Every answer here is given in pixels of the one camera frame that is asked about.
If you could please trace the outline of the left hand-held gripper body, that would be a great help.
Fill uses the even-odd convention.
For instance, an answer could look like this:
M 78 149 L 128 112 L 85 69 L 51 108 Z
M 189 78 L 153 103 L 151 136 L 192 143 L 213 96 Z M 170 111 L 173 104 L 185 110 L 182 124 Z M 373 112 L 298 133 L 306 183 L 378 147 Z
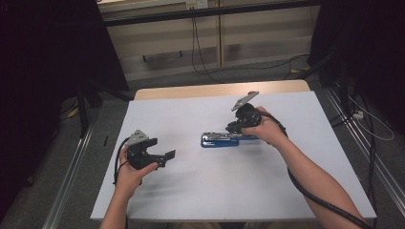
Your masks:
M 141 130 L 136 130 L 129 136 L 129 139 L 125 143 L 127 148 L 127 161 L 129 164 L 140 170 L 147 165 L 157 162 L 160 167 L 164 167 L 167 161 L 166 156 L 150 155 L 147 152 L 147 143 L 150 137 Z

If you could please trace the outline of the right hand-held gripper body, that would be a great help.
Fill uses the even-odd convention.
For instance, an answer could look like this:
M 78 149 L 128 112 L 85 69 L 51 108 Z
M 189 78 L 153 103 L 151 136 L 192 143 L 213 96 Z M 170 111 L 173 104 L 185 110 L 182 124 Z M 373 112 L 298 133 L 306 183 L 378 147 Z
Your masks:
M 237 100 L 231 109 L 232 112 L 235 112 L 237 118 L 234 122 L 235 125 L 238 125 L 238 123 L 244 123 L 244 128 L 246 128 L 258 126 L 261 123 L 262 118 L 260 112 L 249 103 L 249 101 L 258 94 L 258 91 L 251 91 Z

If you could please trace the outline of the blue stapler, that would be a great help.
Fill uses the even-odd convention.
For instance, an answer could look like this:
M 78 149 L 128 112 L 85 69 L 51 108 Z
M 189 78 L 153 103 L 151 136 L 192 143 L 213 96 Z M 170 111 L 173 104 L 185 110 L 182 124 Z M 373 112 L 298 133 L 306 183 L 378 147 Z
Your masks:
M 201 146 L 203 148 L 236 147 L 244 140 L 256 140 L 254 135 L 230 134 L 230 133 L 203 133 Z

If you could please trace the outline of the person's right hand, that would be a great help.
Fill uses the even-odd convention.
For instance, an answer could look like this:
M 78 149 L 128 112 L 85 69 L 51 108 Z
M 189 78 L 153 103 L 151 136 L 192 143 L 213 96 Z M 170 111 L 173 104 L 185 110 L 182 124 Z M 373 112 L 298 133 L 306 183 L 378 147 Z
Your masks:
M 257 110 L 265 113 L 262 116 L 261 124 L 256 127 L 243 128 L 242 133 L 245 135 L 255 135 L 276 149 L 284 147 L 288 143 L 288 138 L 283 134 L 279 125 L 267 117 L 268 111 L 264 107 L 259 106 Z

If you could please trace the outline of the person's left hand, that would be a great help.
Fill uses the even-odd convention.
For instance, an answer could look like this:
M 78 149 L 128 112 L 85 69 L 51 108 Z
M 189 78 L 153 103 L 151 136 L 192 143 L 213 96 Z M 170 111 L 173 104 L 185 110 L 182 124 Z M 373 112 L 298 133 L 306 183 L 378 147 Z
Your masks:
M 140 170 L 134 169 L 127 161 L 126 155 L 121 156 L 119 162 L 120 167 L 114 196 L 124 200 L 129 200 L 133 196 L 145 176 L 158 169 L 157 162 L 153 162 Z

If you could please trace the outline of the black stand leg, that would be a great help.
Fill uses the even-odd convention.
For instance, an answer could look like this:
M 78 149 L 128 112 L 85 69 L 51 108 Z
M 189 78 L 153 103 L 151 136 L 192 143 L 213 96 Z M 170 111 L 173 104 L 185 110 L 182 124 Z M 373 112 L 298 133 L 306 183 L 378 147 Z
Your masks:
M 98 95 L 96 84 L 91 80 L 84 80 L 78 83 L 76 99 L 81 126 L 80 137 L 83 138 L 90 128 L 86 103 L 89 103 L 92 108 L 98 108 L 102 105 L 102 99 Z

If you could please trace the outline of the light wooden cabinet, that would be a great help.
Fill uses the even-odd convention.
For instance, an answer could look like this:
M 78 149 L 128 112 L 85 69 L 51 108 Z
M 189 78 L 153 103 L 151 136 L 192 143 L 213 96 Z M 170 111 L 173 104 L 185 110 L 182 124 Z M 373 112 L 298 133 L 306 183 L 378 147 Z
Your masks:
M 98 0 L 104 19 L 187 10 L 186 0 Z M 281 0 L 208 0 L 209 8 Z M 129 81 L 289 59 L 309 52 L 318 6 L 125 25 L 108 30 Z

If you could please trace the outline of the black horizontal bar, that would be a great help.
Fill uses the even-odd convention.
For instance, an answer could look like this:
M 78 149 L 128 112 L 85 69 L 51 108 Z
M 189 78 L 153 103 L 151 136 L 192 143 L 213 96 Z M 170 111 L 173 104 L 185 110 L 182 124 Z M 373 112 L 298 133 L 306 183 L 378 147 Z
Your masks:
M 264 10 L 285 10 L 303 7 L 320 6 L 323 0 L 281 0 L 271 3 L 248 4 L 240 6 L 217 7 L 202 10 L 180 10 L 173 12 L 162 12 L 155 14 L 116 17 L 104 19 L 106 27 L 124 26 L 133 24 L 152 23 L 160 21 L 171 21 L 188 18 L 199 18 L 207 16 L 227 15 L 236 13 L 248 13 Z

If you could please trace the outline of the black curtain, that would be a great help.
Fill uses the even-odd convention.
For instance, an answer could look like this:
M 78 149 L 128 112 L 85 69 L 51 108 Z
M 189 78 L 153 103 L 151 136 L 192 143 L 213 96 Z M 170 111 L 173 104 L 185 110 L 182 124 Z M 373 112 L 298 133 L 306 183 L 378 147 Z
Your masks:
M 308 63 L 326 56 L 321 84 L 346 66 L 388 121 L 405 135 L 405 0 L 321 0 Z
M 62 102 L 127 88 L 97 0 L 0 0 L 0 221 L 46 154 Z

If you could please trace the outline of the aluminium floor rail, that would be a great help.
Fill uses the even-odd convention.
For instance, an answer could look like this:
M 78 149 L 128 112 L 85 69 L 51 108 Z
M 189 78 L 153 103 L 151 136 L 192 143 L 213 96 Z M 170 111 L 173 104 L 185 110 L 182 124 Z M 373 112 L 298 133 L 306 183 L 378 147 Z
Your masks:
M 366 158 L 367 174 L 363 179 L 366 183 L 366 195 L 372 206 L 377 206 L 376 186 L 373 181 L 376 178 L 389 195 L 389 200 L 405 217 L 405 181 L 401 182 L 394 175 L 394 167 L 389 164 L 388 159 L 384 159 L 384 156 L 394 156 L 397 149 L 394 142 L 399 140 L 400 134 L 396 134 L 382 117 L 372 111 L 372 106 L 367 104 L 362 95 L 347 95 L 342 99 L 335 89 L 325 89 L 325 92 L 338 113 L 336 119 L 339 119 L 339 122 L 333 123 L 332 127 L 345 127 Z M 354 119 L 352 115 L 355 111 L 361 111 L 364 117 Z
M 82 158 L 86 153 L 92 133 L 93 127 L 90 126 L 81 136 L 75 149 L 73 159 L 68 167 L 68 171 L 64 176 L 63 182 L 57 192 L 51 210 L 45 219 L 42 229 L 57 229 L 69 196 L 73 190 L 75 178 L 77 176 Z

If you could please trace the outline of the white wall socket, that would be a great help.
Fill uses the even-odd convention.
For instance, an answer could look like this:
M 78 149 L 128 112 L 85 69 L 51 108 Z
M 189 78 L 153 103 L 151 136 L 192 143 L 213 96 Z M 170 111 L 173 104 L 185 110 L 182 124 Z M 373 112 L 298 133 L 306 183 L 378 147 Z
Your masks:
M 188 10 L 207 9 L 208 0 L 186 0 L 185 6 Z

